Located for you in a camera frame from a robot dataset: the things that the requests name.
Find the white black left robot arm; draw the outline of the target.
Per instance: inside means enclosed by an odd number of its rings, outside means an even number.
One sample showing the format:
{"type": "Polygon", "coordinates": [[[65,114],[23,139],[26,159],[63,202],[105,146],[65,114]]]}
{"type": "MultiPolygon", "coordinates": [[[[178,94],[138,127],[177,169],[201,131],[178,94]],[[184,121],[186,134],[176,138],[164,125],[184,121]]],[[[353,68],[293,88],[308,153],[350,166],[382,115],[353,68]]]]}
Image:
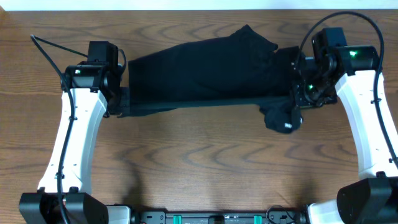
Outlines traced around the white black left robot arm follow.
{"type": "Polygon", "coordinates": [[[52,156],[35,193],[23,193],[19,211],[27,223],[131,223],[127,205],[105,205],[91,196],[91,168],[103,118],[121,100],[124,52],[108,41],[91,41],[85,60],[60,77],[62,116],[52,156]]]}

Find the black shorts garment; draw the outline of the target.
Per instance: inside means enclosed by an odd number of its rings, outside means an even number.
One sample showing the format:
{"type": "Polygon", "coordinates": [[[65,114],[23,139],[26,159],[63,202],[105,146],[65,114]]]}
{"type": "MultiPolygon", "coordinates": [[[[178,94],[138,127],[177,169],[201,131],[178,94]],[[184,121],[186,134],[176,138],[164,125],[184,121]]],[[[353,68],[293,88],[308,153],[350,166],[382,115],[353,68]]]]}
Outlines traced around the black shorts garment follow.
{"type": "Polygon", "coordinates": [[[227,37],[180,44],[131,60],[125,115],[258,105],[266,128],[290,134],[303,121],[291,95],[292,61],[298,51],[281,49],[245,25],[227,37]]]}

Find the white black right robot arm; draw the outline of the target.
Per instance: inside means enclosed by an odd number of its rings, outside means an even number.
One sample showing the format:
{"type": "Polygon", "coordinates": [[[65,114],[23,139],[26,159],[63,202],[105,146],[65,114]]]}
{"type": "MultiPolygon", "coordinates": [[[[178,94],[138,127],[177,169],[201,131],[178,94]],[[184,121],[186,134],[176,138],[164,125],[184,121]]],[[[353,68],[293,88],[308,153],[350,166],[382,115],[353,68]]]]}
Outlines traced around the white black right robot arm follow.
{"type": "Polygon", "coordinates": [[[370,45],[349,46],[343,29],[312,38],[313,57],[294,65],[292,94],[301,108],[341,101],[358,157],[359,181],[335,199],[308,205],[306,223],[397,223],[397,131],[376,75],[379,56],[370,45]]]}

